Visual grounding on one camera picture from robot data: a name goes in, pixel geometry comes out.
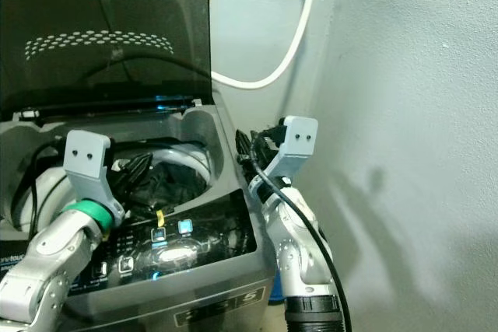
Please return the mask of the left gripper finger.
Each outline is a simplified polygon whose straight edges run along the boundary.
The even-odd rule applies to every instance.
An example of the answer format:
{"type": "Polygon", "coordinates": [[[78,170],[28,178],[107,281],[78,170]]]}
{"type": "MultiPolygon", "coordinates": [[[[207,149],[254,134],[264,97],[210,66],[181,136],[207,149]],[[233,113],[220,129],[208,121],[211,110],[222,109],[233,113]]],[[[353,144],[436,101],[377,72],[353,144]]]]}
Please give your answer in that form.
{"type": "Polygon", "coordinates": [[[153,155],[150,153],[129,159],[127,164],[121,168],[121,190],[131,193],[136,187],[142,185],[152,161],[153,155]]]}

